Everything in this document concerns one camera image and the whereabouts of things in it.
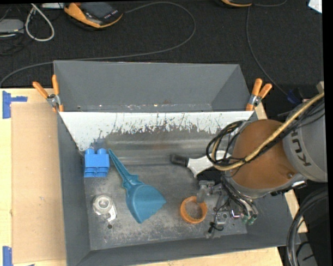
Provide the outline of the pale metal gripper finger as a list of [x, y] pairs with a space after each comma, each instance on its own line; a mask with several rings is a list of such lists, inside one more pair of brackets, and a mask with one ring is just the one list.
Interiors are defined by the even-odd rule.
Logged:
[[215, 182], [213, 180], [200, 180], [197, 192], [197, 203], [203, 203], [205, 198], [213, 193]]
[[206, 239], [220, 238], [228, 231], [228, 214], [216, 211], [208, 223], [208, 229], [204, 233]]

